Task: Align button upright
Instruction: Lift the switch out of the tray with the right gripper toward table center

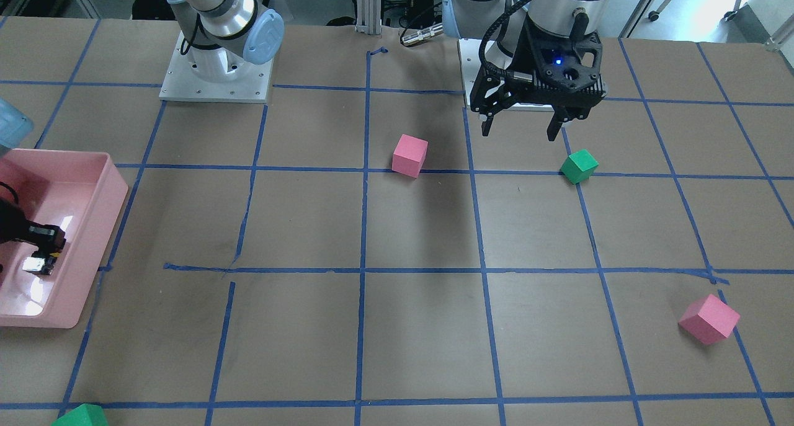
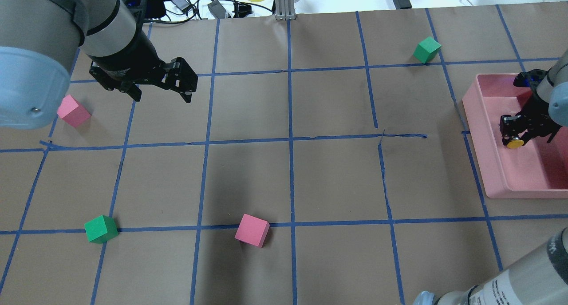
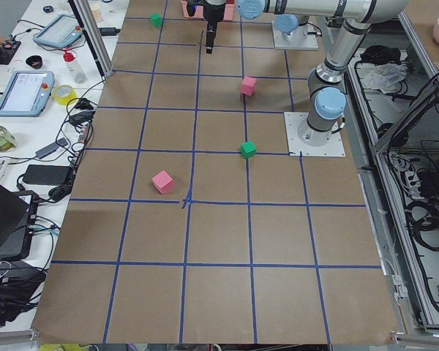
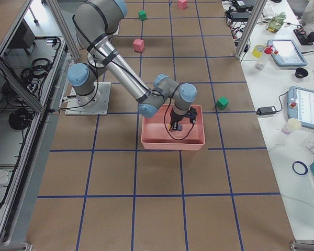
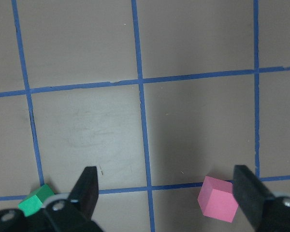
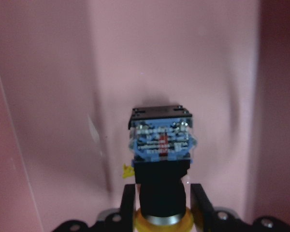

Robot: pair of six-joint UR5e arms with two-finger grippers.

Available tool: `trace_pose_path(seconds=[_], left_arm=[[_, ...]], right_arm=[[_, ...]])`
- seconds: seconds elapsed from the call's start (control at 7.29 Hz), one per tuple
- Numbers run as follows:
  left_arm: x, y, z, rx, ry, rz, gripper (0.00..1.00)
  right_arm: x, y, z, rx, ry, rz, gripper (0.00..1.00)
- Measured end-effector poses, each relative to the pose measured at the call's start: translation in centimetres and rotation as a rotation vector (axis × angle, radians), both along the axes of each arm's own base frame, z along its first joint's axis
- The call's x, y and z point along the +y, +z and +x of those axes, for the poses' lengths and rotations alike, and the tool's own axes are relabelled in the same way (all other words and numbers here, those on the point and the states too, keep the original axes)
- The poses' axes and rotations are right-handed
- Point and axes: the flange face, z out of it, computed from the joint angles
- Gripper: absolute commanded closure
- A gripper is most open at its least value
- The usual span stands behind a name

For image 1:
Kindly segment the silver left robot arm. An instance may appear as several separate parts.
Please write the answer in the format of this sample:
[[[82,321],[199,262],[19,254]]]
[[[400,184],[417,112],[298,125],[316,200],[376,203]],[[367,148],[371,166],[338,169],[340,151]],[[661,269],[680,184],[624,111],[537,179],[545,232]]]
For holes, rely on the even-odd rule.
[[[585,119],[607,95],[597,33],[608,0],[442,0],[451,38],[478,42],[478,68],[468,92],[484,136],[494,116],[517,105],[548,106],[546,129]]]

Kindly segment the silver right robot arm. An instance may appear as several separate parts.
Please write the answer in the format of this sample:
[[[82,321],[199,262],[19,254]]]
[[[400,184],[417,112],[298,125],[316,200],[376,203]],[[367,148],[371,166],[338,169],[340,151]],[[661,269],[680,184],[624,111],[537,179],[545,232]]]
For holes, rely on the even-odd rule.
[[[88,82],[87,109],[110,114],[110,128],[121,130],[155,89],[162,103],[266,105],[285,32],[269,0],[167,1],[181,33],[162,84]]]

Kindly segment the green foam cube near left arm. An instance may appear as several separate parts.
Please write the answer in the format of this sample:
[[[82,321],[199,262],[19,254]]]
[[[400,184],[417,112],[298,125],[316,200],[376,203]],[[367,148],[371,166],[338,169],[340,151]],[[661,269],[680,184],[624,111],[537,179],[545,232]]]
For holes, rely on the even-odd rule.
[[[598,160],[587,149],[580,149],[565,158],[560,172],[568,182],[577,185],[590,178],[598,167]]]

